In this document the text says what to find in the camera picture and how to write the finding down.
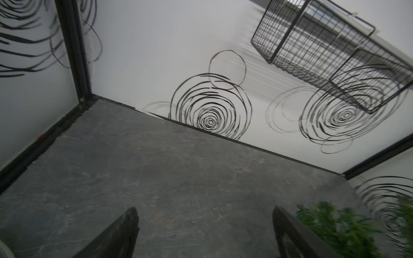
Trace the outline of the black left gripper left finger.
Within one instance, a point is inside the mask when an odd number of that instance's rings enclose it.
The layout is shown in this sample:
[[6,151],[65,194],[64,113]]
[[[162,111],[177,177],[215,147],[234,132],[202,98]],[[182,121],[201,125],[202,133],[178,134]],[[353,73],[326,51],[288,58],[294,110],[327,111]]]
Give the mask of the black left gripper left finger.
[[131,207],[74,257],[131,258],[139,230],[137,209]]

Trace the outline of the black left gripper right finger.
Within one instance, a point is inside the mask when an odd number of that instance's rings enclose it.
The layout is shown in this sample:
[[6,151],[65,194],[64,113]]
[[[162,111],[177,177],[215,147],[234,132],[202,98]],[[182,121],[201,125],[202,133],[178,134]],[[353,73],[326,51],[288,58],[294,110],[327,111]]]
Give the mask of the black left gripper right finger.
[[272,220],[281,258],[342,257],[284,208],[275,206]]

